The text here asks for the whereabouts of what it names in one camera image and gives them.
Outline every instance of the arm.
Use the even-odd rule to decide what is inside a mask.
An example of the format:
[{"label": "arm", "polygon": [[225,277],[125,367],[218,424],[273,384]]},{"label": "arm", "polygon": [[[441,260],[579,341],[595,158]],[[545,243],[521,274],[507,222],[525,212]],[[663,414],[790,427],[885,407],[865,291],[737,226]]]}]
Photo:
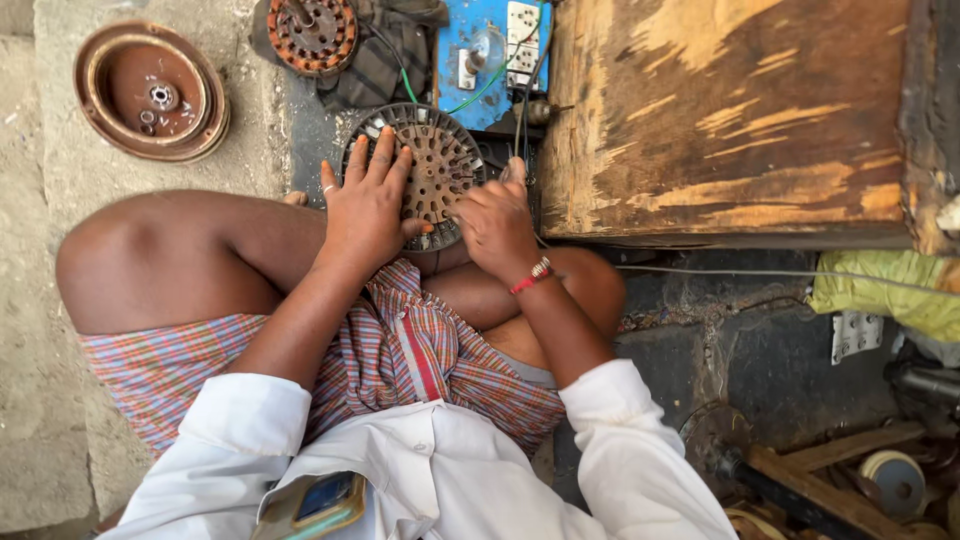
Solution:
[{"label": "arm", "polygon": [[177,441],[104,538],[250,536],[268,486],[300,450],[309,391],[348,309],[376,269],[428,225],[399,220],[410,150],[391,166],[394,135],[384,129],[367,171],[366,145],[357,141],[342,188],[324,161],[326,243],[313,267],[228,372],[204,383]]},{"label": "arm", "polygon": [[[523,161],[500,183],[454,209],[470,256],[507,287],[540,261],[526,204]],[[555,277],[516,294],[562,389],[583,451],[579,481],[594,517],[616,538],[735,538],[723,509],[684,461],[684,445],[630,360],[610,343]]]}]

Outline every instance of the white shirt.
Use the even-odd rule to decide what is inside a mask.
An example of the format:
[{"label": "white shirt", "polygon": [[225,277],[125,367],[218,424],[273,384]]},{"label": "white shirt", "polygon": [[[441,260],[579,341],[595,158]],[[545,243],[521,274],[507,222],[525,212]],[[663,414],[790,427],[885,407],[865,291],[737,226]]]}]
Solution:
[{"label": "white shirt", "polygon": [[309,392],[237,373],[206,381],[177,441],[102,538],[249,538],[275,481],[278,489],[346,470],[376,490],[367,506],[376,539],[736,538],[630,360],[589,371],[560,397],[593,517],[564,503],[471,410],[440,400],[398,406],[351,418],[301,449]]}]

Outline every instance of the wristband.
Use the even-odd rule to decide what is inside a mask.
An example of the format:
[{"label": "wristband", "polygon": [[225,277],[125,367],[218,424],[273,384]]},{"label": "wristband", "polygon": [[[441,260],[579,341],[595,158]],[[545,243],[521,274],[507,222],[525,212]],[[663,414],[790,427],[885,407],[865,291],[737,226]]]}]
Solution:
[{"label": "wristband", "polygon": [[533,270],[530,271],[530,276],[514,285],[514,287],[510,289],[510,294],[517,294],[527,287],[532,287],[537,282],[545,280],[551,274],[553,274],[553,268],[550,267],[550,259],[546,257],[540,258],[540,262],[535,264]]}]

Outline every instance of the leg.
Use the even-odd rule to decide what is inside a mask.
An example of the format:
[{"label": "leg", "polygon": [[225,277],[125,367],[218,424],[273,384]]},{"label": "leg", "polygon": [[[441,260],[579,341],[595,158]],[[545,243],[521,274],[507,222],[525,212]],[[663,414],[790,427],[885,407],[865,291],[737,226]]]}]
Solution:
[{"label": "leg", "polygon": [[269,314],[324,243],[325,214],[209,191],[166,191],[88,217],[60,246],[57,282],[80,333]]},{"label": "leg", "polygon": [[[623,279],[593,252],[555,248],[543,252],[564,287],[604,335],[613,339],[620,324],[626,289]],[[546,358],[513,295],[496,278],[466,264],[427,279],[423,289],[443,299],[498,351],[546,368]]]}]

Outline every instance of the foot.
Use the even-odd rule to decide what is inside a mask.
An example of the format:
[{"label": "foot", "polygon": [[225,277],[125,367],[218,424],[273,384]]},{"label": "foot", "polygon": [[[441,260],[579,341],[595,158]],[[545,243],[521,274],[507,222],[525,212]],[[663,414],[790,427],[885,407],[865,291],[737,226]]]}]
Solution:
[{"label": "foot", "polygon": [[283,202],[295,207],[305,207],[309,197],[306,191],[291,191],[283,196]]}]

